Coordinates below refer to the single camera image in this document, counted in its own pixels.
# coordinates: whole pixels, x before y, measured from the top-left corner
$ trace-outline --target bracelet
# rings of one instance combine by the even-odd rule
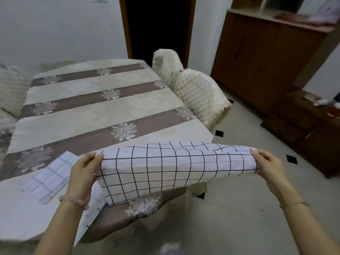
[[[305,206],[308,206],[309,207],[309,204],[305,201],[300,201],[300,202],[296,202],[296,203],[292,203],[292,204],[280,204],[279,207],[284,209],[285,207],[289,207],[289,206],[293,206],[293,205],[298,205],[298,204],[302,204],[302,205],[305,205]]]
[[[62,202],[63,200],[67,200],[69,202],[77,204],[77,205],[81,206],[83,208],[83,210],[88,210],[88,208],[89,208],[89,205],[86,204],[84,201],[77,199],[77,198],[74,198],[74,197],[71,197],[71,196],[61,195],[59,197],[59,201]]]

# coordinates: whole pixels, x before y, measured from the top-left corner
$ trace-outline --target hand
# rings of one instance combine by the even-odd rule
[[[91,188],[96,181],[95,170],[102,162],[103,154],[96,157],[96,153],[85,154],[71,169],[70,180],[66,196],[72,196],[88,203]]]
[[[282,161],[265,150],[252,151],[252,155],[257,161],[260,170],[257,173],[266,180],[266,183],[277,199],[282,203],[284,200],[284,192],[287,189],[293,189],[292,184],[288,180]]]

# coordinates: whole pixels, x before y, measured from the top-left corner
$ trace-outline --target wooden door frame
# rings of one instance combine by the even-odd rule
[[[120,4],[120,11],[121,11],[121,14],[122,14],[123,28],[124,28],[124,35],[125,35],[125,42],[126,42],[126,50],[128,52],[128,58],[133,59],[129,23],[127,21],[126,2],[125,2],[125,0],[119,0],[119,4]],[[194,14],[195,14],[195,6],[196,6],[196,0],[191,0],[189,20],[188,20],[188,25],[187,25],[187,31],[188,31],[187,42],[185,43],[185,48],[184,48],[184,61],[182,61],[183,67],[185,69],[188,67],[188,62],[189,62],[191,34],[192,34],[192,26],[193,26],[193,17],[194,17]]]

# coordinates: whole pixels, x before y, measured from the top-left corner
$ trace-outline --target forearm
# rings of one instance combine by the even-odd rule
[[[69,201],[62,201],[45,231],[35,255],[71,254],[83,209]]]
[[[291,185],[282,189],[278,199],[281,204],[302,201]],[[339,246],[315,219],[309,207],[303,204],[291,205],[284,207],[283,211],[301,255],[340,254]]]

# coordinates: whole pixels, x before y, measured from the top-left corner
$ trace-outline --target cabinet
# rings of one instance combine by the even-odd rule
[[[303,99],[305,94],[304,90],[286,94],[261,126],[331,177],[340,171],[340,118],[330,117],[328,107]]]
[[[266,114],[327,36],[311,28],[229,10],[211,76]]]

